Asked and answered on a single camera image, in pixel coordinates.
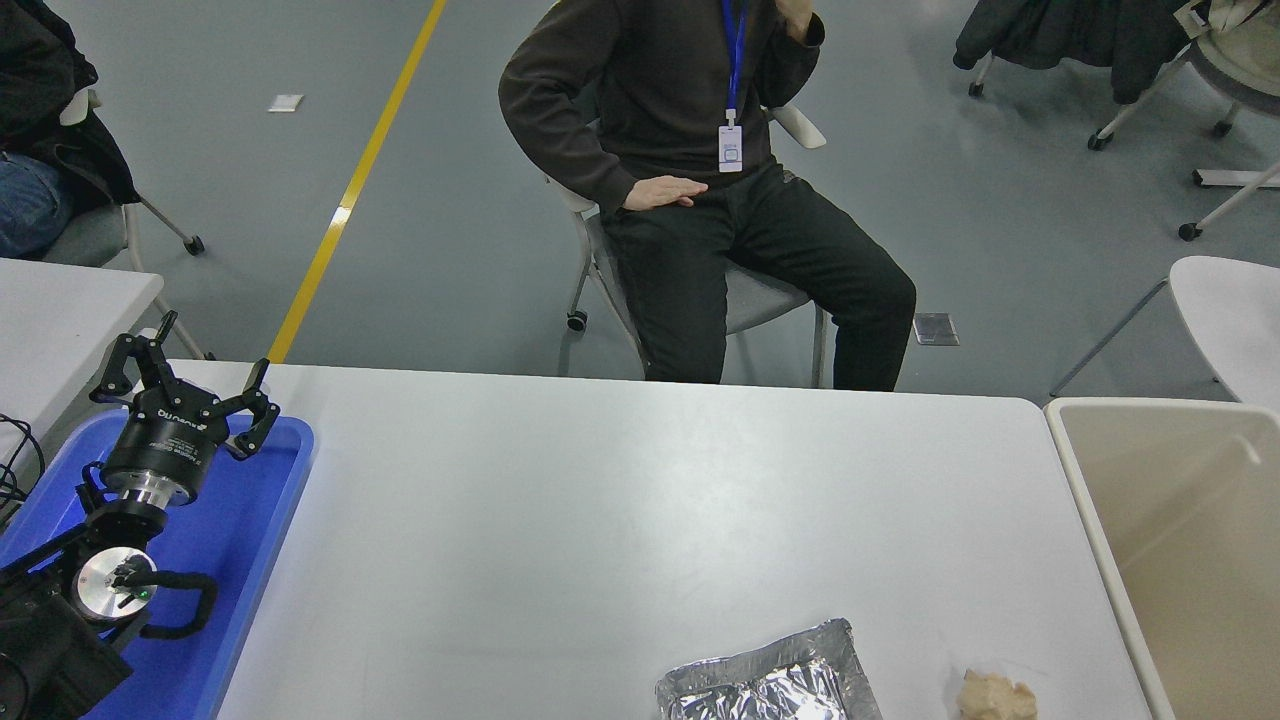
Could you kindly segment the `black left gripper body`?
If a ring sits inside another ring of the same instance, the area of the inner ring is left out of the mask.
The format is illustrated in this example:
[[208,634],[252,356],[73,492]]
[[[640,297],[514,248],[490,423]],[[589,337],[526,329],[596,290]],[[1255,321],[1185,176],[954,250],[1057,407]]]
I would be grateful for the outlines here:
[[159,479],[170,501],[197,500],[218,447],[229,437],[225,418],[201,414],[218,401],[198,386],[182,386],[177,400],[159,386],[136,393],[124,429],[100,471],[102,484],[124,495]]

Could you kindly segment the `person's right hand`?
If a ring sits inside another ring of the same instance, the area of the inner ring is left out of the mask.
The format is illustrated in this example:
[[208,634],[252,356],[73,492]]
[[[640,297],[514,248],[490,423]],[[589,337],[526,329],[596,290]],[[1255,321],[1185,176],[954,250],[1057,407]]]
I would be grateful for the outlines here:
[[650,211],[664,206],[692,208],[694,199],[709,188],[707,183],[675,176],[639,179],[621,208],[628,211]]

